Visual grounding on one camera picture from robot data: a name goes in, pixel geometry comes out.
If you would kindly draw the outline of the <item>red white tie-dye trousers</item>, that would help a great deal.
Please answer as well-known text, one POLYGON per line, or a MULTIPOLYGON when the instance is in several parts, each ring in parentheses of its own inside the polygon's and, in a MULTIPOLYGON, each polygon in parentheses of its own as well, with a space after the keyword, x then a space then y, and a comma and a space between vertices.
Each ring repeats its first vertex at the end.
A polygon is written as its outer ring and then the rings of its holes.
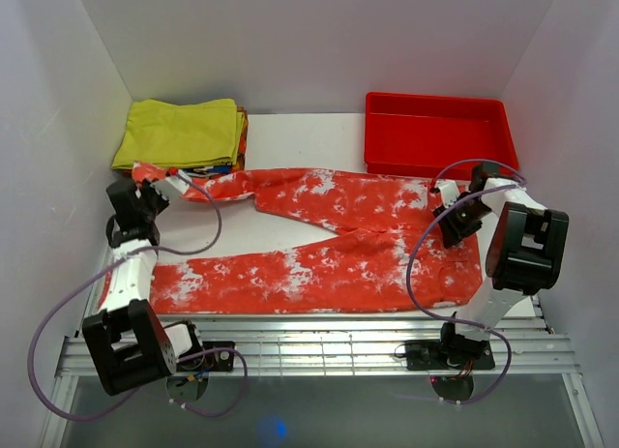
POLYGON ((250 199, 256 211, 313 224, 330 239, 281 251, 156 266, 158 314, 381 313, 467 303, 482 283, 479 245, 445 249, 430 229, 425 181, 323 168, 199 178, 186 200, 250 199))

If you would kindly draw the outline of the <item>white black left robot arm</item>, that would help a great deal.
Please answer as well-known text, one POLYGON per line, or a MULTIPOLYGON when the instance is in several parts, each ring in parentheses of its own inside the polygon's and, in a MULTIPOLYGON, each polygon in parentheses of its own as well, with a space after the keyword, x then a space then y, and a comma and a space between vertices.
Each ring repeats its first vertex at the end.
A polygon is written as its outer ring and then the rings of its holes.
POLYGON ((137 184, 130 178, 106 189, 114 214, 106 226, 112 260, 107 294, 96 314, 82 322, 82 335, 105 392, 115 396, 198 368, 205 347, 188 320, 164 326, 150 304, 159 259, 156 217, 188 189, 189 178, 167 176, 137 184))

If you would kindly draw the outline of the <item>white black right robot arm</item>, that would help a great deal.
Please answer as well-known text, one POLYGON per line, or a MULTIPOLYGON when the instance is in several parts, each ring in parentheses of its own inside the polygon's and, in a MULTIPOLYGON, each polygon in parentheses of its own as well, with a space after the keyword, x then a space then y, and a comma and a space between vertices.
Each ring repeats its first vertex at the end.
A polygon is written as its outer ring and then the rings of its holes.
POLYGON ((435 179, 430 190, 441 205, 433 215, 443 245, 449 249, 483 227, 492 213, 497 226, 485 258, 486 278, 459 311, 456 322, 441 327, 436 355, 449 367, 474 365, 489 355, 489 330, 521 299, 556 284, 561 270, 570 219, 567 213, 537 202, 523 179, 501 171, 501 164, 481 162, 472 169, 471 182, 460 191, 452 180, 435 179))

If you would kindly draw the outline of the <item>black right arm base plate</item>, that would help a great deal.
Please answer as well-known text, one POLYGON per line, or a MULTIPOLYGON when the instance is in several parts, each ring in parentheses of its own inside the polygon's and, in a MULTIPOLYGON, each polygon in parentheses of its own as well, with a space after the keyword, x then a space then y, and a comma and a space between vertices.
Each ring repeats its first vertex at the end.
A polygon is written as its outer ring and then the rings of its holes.
POLYGON ((490 371, 495 361, 488 342, 472 349, 447 346, 439 340, 411 340, 398 345, 395 357, 408 371, 490 371))

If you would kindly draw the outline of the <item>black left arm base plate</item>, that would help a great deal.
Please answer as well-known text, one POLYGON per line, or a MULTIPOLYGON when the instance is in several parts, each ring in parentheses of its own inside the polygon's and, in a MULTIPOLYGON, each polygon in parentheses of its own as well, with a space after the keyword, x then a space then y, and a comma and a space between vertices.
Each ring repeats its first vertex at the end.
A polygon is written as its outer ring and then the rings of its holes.
POLYGON ((231 372, 234 368, 235 349, 232 341, 202 341, 180 357, 177 371, 180 373, 231 372))

